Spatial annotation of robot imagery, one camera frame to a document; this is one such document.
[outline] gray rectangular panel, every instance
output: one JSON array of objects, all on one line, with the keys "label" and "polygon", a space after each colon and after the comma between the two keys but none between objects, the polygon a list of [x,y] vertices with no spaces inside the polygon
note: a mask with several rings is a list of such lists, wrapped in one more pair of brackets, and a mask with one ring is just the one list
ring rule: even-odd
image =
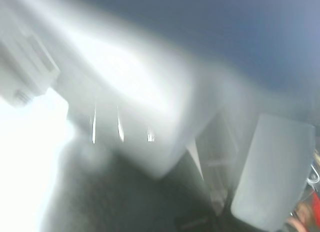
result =
[{"label": "gray rectangular panel", "polygon": [[258,229],[279,229],[298,202],[315,149],[312,125],[261,115],[231,205]]}]

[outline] red object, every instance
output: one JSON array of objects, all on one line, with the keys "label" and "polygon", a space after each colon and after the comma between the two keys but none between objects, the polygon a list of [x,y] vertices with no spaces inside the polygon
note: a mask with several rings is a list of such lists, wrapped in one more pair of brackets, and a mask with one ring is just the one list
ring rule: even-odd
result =
[{"label": "red object", "polygon": [[316,192],[313,192],[312,209],[316,226],[320,228],[320,198]]}]

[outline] dark gray surface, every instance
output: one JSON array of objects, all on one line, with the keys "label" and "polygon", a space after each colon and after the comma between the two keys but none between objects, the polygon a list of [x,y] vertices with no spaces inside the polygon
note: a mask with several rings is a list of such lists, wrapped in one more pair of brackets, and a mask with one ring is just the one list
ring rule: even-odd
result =
[{"label": "dark gray surface", "polygon": [[261,115],[232,214],[261,230],[280,229],[306,185],[314,148],[313,126]]}]

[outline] gray panel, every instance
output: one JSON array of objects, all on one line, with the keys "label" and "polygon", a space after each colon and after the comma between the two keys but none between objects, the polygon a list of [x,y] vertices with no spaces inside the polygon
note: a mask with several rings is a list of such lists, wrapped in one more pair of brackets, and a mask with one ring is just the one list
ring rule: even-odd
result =
[{"label": "gray panel", "polygon": [[231,205],[232,214],[261,230],[279,229],[306,185],[315,128],[261,115]]}]

